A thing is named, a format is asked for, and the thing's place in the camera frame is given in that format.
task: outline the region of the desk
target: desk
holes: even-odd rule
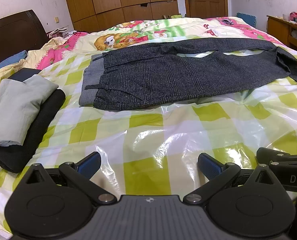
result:
[[[297,50],[297,39],[291,36],[291,32],[297,30],[297,25],[277,17],[269,15],[267,17],[267,33],[277,38],[286,46]]]

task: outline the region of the pillow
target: pillow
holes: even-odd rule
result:
[[[26,58],[26,55],[27,55],[27,51],[23,50],[20,53],[17,53],[15,55],[11,56],[11,57],[8,57],[7,59],[3,60],[0,63],[0,68],[8,66],[10,64],[18,63],[21,59]]]

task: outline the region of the wooden wardrobe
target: wooden wardrobe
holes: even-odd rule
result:
[[[177,0],[66,0],[75,30],[98,32],[134,20],[178,14]]]

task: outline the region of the bed headboard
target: bed headboard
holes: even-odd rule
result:
[[[40,49],[48,41],[33,10],[0,19],[0,62],[23,50]]]

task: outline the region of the silver pin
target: silver pin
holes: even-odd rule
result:
[[[190,194],[186,197],[186,200],[192,203],[199,202],[202,200],[202,197],[198,194]]]
[[[114,199],[112,194],[102,194],[99,195],[98,199],[102,202],[111,202]]]

